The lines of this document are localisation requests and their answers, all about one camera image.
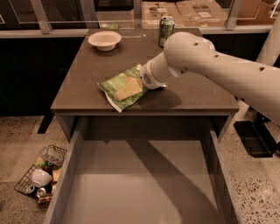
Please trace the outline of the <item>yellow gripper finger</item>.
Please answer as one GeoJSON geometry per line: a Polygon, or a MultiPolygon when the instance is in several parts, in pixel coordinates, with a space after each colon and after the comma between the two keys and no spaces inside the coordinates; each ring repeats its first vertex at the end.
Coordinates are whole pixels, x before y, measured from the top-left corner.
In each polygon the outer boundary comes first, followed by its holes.
{"type": "Polygon", "coordinates": [[[114,93],[114,97],[118,101],[122,101],[140,93],[143,90],[143,84],[139,79],[130,79],[127,84],[114,93]]]}

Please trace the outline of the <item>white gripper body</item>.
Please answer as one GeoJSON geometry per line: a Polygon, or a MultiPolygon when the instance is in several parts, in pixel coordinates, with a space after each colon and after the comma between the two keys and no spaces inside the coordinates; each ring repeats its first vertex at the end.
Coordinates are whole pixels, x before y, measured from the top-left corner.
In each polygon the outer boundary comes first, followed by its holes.
{"type": "Polygon", "coordinates": [[[165,62],[149,60],[140,70],[140,80],[148,89],[165,88],[166,70],[165,62]]]}

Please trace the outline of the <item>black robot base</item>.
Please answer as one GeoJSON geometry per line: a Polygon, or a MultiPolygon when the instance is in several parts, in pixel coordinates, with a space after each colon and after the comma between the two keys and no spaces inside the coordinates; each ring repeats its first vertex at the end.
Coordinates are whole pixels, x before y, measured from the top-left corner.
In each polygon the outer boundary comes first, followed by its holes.
{"type": "Polygon", "coordinates": [[[271,158],[280,155],[280,143],[269,132],[265,124],[268,118],[258,115],[253,121],[238,121],[234,128],[247,153],[253,158],[271,158]]]}

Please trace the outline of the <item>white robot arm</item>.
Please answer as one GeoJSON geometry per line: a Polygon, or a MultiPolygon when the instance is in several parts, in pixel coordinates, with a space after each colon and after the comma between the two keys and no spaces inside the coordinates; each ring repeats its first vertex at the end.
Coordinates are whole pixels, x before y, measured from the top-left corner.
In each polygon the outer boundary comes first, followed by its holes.
{"type": "Polygon", "coordinates": [[[164,43],[164,50],[140,69],[114,97],[120,101],[156,89],[189,73],[205,76],[242,99],[251,108],[280,124],[280,69],[217,52],[211,41],[178,31],[164,43]]]}

